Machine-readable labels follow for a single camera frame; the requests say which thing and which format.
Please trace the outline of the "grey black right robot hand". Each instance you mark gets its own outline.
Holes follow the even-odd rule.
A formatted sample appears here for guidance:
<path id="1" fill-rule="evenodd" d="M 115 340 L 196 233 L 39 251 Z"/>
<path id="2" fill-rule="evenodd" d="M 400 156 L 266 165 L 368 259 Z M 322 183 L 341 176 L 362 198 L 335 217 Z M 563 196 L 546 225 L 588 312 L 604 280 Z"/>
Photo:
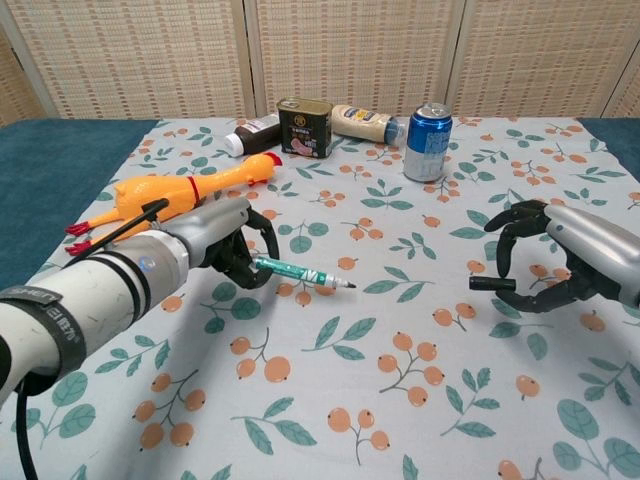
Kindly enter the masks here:
<path id="1" fill-rule="evenodd" d="M 548 234 L 566 254 L 568 279 L 534 296 L 523 296 L 516 290 L 493 291 L 518 311 L 545 313 L 595 295 L 640 308 L 640 237 L 602 217 L 527 200 L 489 220 L 484 231 L 500 232 L 496 278 L 508 278 L 511 253 L 520 238 Z"/>

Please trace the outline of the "grey black left robot hand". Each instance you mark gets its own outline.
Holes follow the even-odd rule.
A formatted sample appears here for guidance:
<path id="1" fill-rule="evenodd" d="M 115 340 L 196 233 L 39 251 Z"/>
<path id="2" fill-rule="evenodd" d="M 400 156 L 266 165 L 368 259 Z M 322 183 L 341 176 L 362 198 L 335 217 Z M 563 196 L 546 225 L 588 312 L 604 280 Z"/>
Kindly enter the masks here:
<path id="1" fill-rule="evenodd" d="M 180 240 L 191 268 L 207 268 L 226 275 L 237 286 L 253 290 L 264 286 L 273 270 L 254 268 L 242 229 L 260 233 L 268 256 L 279 258 L 279 245 L 271 221 L 255 211 L 245 198 L 208 202 L 164 224 L 163 230 Z"/>

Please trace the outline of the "green white marker pen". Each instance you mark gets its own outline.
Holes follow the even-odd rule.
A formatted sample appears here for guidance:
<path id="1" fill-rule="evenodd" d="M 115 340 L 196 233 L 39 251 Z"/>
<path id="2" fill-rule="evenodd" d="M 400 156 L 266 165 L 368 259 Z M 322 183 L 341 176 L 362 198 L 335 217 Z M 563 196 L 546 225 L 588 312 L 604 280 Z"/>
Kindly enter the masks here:
<path id="1" fill-rule="evenodd" d="M 356 285 L 352 282 L 344 280 L 336 275 L 314 270 L 308 267 L 302 267 L 271 257 L 257 256 L 252 260 L 252 264 L 261 270 L 271 270 L 274 274 L 299 280 L 301 282 L 311 283 L 314 285 L 329 287 L 333 289 L 348 288 L 355 289 Z"/>

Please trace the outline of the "black marker cap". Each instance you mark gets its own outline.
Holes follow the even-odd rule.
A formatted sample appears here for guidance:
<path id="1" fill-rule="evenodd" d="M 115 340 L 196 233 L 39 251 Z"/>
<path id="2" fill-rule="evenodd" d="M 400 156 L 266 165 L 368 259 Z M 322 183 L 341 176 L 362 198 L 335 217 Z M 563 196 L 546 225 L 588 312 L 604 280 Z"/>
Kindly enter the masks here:
<path id="1" fill-rule="evenodd" d="M 508 278 L 494 278 L 487 276 L 471 276 L 469 288 L 476 291 L 515 291 L 516 281 Z"/>

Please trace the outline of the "brown sauce bottle white cap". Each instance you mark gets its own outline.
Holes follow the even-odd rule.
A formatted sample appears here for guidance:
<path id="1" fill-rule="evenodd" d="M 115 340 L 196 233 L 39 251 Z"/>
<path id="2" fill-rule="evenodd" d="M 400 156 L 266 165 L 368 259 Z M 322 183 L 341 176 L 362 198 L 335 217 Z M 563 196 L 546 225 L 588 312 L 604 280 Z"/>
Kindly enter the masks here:
<path id="1" fill-rule="evenodd" d="M 258 154 L 280 142 L 281 129 L 277 113 L 248 120 L 224 137 L 226 152 L 231 157 Z"/>

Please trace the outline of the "beige mayonnaise bottle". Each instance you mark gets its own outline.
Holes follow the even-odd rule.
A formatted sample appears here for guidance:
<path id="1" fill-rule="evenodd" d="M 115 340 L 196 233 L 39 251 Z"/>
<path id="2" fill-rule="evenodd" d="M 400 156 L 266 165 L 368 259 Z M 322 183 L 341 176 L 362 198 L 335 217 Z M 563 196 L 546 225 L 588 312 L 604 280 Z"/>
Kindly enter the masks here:
<path id="1" fill-rule="evenodd" d="M 333 107 L 331 122 L 338 135 L 390 146 L 402 146 L 406 141 L 406 123 L 392 115 L 340 104 Z"/>

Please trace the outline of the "yellow rubber chicken toy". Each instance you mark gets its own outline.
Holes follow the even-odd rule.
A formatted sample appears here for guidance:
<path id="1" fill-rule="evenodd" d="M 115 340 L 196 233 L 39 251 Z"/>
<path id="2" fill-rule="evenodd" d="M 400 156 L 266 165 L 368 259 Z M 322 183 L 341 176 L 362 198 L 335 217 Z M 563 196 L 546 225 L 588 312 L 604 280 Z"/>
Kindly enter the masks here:
<path id="1" fill-rule="evenodd" d="M 143 213 L 144 205 L 160 199 L 168 200 L 169 205 L 158 213 L 158 220 L 170 220 L 200 206 L 208 195 L 216 191 L 269 180 L 281 164 L 278 155 L 264 152 L 251 155 L 240 165 L 212 175 L 133 177 L 114 186 L 115 204 L 110 211 L 73 224 L 65 232 L 78 237 L 116 221 L 126 224 Z"/>

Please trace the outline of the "dark luncheon meat tin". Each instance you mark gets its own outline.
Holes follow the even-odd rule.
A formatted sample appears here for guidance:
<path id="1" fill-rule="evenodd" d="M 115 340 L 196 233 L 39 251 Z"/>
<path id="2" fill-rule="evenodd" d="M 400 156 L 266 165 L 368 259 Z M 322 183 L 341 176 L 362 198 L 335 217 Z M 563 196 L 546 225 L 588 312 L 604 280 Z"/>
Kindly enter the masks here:
<path id="1" fill-rule="evenodd" d="M 276 105 L 283 153 L 325 159 L 331 154 L 333 105 L 323 100 L 282 98 Z"/>

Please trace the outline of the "woven bamboo screen panel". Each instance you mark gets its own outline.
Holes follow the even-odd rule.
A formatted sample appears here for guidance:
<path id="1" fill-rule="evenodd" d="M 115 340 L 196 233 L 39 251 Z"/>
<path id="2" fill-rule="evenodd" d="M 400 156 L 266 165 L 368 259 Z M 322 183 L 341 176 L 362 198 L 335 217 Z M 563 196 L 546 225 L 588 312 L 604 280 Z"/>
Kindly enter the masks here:
<path id="1" fill-rule="evenodd" d="M 46 118 L 255 114 L 242 0 L 0 0 L 0 26 Z"/>
<path id="2" fill-rule="evenodd" d="M 287 96 L 409 114 L 446 102 L 467 0 L 242 0 L 255 111 Z"/>
<path id="3" fill-rule="evenodd" d="M 640 117 L 640 47 L 634 51 L 625 67 L 603 116 Z"/>
<path id="4" fill-rule="evenodd" d="M 599 117 L 640 44 L 640 0 L 464 0 L 458 116 Z"/>
<path id="5" fill-rule="evenodd" d="M 47 113 L 0 26 L 0 128 L 22 120 L 46 117 Z"/>

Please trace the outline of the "teal plush table cover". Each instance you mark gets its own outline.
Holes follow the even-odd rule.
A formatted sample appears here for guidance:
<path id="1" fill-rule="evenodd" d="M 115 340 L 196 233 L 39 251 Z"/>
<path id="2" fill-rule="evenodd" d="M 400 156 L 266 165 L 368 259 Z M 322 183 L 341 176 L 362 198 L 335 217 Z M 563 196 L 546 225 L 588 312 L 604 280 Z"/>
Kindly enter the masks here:
<path id="1" fill-rule="evenodd" d="M 222 143 L 228 119 L 151 122 L 25 121 L 0 129 L 0 207 L 11 214 L 0 246 L 0 284 L 46 277 L 68 261 L 75 220 L 110 210 L 118 182 L 140 175 L 210 176 L 234 167 Z M 538 199 L 582 209 L 640 236 L 640 182 L 582 123 L 569 119 L 462 119 L 444 174 L 416 183 L 404 150 L 336 137 L 328 158 L 284 155 L 268 182 L 224 189 L 268 218 L 282 259 L 354 282 L 331 290 L 274 276 L 245 290 L 213 269 L 195 270 L 163 302 L 197 304 L 251 320 L 268 302 L 385 300 L 453 304 L 470 318 L 471 276 L 496 271 L 498 234 L 485 224 Z"/>

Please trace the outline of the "floral fruit print tablecloth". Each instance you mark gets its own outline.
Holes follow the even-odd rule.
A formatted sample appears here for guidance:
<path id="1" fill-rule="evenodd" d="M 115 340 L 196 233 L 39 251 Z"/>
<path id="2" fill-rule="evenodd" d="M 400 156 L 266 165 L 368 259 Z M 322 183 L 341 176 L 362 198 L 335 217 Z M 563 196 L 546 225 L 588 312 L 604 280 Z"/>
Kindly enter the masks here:
<path id="1" fill-rule="evenodd" d="M 40 480 L 640 480 L 640 312 L 468 287 L 494 215 L 538 199 L 640 235 L 640 181 L 571 118 L 457 118 L 430 185 L 403 160 L 336 137 L 227 190 L 352 288 L 193 271 L 29 401 Z"/>

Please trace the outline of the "blue silver drink can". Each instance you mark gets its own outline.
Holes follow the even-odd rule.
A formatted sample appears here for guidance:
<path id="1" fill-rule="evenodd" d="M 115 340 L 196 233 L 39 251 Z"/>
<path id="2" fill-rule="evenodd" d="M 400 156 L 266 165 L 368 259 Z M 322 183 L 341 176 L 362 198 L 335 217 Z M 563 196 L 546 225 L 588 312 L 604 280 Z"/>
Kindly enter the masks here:
<path id="1" fill-rule="evenodd" d="M 430 182 L 443 174 L 453 120 L 450 108 L 428 102 L 409 119 L 404 175 L 417 182 Z"/>

